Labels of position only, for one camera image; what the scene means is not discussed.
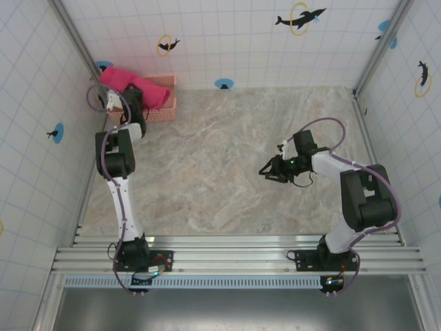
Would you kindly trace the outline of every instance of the marble floor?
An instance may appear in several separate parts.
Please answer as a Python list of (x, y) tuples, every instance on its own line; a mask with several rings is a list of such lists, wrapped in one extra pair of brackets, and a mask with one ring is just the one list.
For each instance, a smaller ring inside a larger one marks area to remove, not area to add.
[[(149, 123), (145, 138), (134, 144), (134, 205), (146, 234), (320, 234), (336, 225), (339, 184), (313, 174), (311, 187), (297, 188), (267, 181), (258, 171), (281, 141), (326, 116), (338, 117), (347, 128), (337, 153), (368, 163), (350, 90), (180, 91), (177, 100), (177, 120)], [(341, 135), (333, 122), (311, 130), (319, 147), (331, 147)], [(291, 143), (287, 156), (294, 151)], [(308, 184), (307, 174), (298, 183)], [(99, 175), (81, 233), (117, 233), (110, 191)]]

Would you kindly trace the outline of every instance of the plastic basket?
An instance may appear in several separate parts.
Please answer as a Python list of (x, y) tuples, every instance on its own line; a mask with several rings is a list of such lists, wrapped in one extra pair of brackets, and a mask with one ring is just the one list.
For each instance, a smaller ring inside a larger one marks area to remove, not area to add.
[[(159, 122), (159, 121), (173, 121), (176, 119), (176, 95), (174, 92), (174, 87), (176, 86), (178, 79), (176, 75), (171, 74), (168, 76), (153, 76), (144, 77), (149, 81), (155, 83), (158, 86), (163, 86), (164, 88), (170, 89), (170, 97), (165, 103), (164, 107), (161, 109), (151, 109), (148, 113), (144, 112), (144, 120), (146, 122)], [(113, 108), (107, 112), (110, 117), (113, 118), (118, 124), (121, 120), (121, 115), (124, 118), (124, 111), (122, 108)]]

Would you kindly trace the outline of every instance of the pink towel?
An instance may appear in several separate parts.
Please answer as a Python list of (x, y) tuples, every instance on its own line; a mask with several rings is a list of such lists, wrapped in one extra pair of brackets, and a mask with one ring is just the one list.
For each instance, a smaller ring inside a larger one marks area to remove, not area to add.
[(118, 92), (124, 91), (127, 85), (133, 83), (143, 91), (143, 103), (150, 109), (160, 110), (170, 96), (168, 88), (157, 86), (132, 72), (115, 67), (107, 67), (99, 77), (99, 82), (109, 85)]

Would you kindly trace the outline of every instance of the metal vent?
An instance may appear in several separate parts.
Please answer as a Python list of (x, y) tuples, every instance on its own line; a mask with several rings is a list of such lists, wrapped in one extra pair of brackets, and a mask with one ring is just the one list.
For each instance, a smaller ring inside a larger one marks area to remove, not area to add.
[[(130, 276), (121, 277), (130, 288), (206, 288), (206, 289), (296, 289), (321, 288), (320, 276), (162, 276), (151, 286), (130, 286)], [(67, 288), (118, 288), (113, 275), (70, 275)]]

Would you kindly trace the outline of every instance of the white tile wall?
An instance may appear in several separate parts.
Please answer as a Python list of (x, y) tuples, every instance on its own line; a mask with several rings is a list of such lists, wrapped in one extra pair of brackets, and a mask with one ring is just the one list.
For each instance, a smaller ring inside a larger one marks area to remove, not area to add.
[[(364, 95), (379, 162), (386, 165), (389, 156), (393, 159), (387, 167), (403, 206), (400, 229), (408, 245), (423, 249), (437, 311), (441, 311), (440, 20), (439, 1), (416, 1), (398, 33), (398, 46), (388, 51)], [(422, 73), (419, 61), (428, 65), (433, 79), (421, 98), (414, 93)]]
[[(77, 0), (65, 5), (96, 60), (141, 75), (174, 72), (180, 88), (215, 88), (219, 78), (233, 79), (238, 87), (353, 88), (382, 34), (378, 25), (391, 18), (398, 2), (304, 1), (309, 10), (326, 10), (320, 23), (310, 23), (299, 37), (289, 26), (275, 25), (277, 16), (289, 19), (292, 1)], [(298, 8), (294, 19), (303, 10)], [(156, 45), (164, 34), (181, 41), (160, 57)]]
[[(103, 122), (85, 104), (88, 84), (87, 70), (46, 0), (1, 2), (2, 330), (32, 327), (55, 247), (70, 239), (94, 133)], [(55, 145), (46, 133), (60, 121), (65, 137)]]

